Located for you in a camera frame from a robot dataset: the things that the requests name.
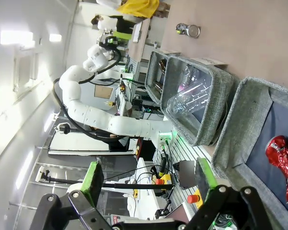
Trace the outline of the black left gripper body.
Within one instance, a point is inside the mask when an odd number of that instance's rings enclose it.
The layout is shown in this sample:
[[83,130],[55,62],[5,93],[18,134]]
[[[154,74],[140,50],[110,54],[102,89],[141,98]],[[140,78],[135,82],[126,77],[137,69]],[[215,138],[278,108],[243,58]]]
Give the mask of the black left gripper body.
[[104,41],[99,42],[103,48],[116,48],[119,45],[119,40],[116,36],[107,36]]

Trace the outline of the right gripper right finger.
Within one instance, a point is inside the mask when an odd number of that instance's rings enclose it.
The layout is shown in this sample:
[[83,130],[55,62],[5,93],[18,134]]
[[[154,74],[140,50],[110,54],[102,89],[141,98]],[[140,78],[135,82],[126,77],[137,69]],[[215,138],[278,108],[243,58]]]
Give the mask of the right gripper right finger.
[[187,224],[188,230],[211,230],[226,218],[239,230],[271,230],[272,224],[254,187],[235,190],[218,184],[208,162],[198,158],[195,182],[203,202]]

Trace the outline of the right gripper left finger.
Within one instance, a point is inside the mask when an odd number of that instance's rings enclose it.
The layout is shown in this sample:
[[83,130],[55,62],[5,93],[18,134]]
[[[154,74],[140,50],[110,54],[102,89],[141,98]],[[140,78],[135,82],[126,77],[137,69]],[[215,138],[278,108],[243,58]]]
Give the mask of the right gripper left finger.
[[79,220],[87,230],[111,230],[111,225],[96,208],[103,186],[102,166],[90,164],[82,185],[62,197],[56,194],[42,196],[36,209],[37,230],[64,230],[71,220]]

